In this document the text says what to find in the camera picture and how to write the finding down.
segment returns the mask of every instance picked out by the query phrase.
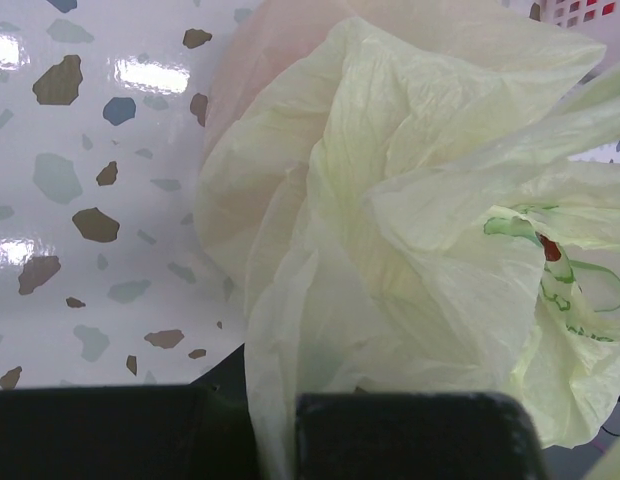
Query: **pink plastic basket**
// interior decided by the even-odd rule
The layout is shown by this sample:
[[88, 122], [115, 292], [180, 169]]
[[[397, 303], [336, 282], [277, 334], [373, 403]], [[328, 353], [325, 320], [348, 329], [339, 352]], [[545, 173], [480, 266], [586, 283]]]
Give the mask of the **pink plastic basket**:
[[620, 61], [620, 0], [541, 0], [541, 21], [605, 43], [608, 50], [597, 71]]

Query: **pale green plastic bag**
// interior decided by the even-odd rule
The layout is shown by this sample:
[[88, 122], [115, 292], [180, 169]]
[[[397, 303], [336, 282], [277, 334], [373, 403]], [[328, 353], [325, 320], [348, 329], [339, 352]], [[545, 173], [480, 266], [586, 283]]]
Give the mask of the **pale green plastic bag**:
[[564, 41], [569, 61], [503, 71], [346, 20], [212, 150], [195, 222], [245, 293], [273, 478], [291, 477], [301, 392], [504, 391], [544, 445], [587, 442], [611, 412], [620, 262], [583, 250], [620, 252], [620, 165], [565, 157], [620, 138], [620, 96], [542, 119], [602, 52]]

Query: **translucent bag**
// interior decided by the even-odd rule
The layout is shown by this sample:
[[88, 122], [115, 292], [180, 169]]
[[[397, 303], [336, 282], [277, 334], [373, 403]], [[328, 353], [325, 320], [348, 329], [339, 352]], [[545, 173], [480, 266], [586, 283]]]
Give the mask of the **translucent bag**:
[[[620, 87], [597, 88], [620, 70], [548, 116], [600, 46], [489, 1], [467, 16], [396, 3], [414, 38], [339, 23], [240, 119], [220, 115], [231, 126], [202, 169], [195, 223], [245, 294], [274, 478], [291, 477], [300, 392], [504, 391], [564, 446], [590, 440], [620, 392], [620, 165], [565, 159], [620, 138]], [[503, 36], [489, 58], [486, 32]], [[290, 46], [268, 35], [257, 63]]]

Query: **speckled tabletop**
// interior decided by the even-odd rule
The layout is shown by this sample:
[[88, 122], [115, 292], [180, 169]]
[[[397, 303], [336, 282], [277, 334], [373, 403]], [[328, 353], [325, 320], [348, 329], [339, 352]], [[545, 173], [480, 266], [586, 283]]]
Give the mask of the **speckled tabletop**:
[[0, 0], [0, 388], [188, 382], [244, 336], [192, 226], [257, 0]]

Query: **yellow plastic bag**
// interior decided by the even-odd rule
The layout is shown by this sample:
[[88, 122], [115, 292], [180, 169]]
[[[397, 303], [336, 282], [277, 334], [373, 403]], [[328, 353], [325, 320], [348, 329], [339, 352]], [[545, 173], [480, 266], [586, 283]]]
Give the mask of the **yellow plastic bag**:
[[[620, 252], [620, 165], [565, 159], [620, 138], [620, 95], [597, 80], [544, 118], [602, 48], [487, 0], [467, 16], [397, 4], [424, 39], [339, 23], [201, 172], [195, 224], [245, 294], [273, 478], [291, 477], [301, 392], [504, 391], [564, 446], [590, 440], [620, 392], [620, 263], [587, 258]], [[481, 30], [503, 35], [491, 59]]]

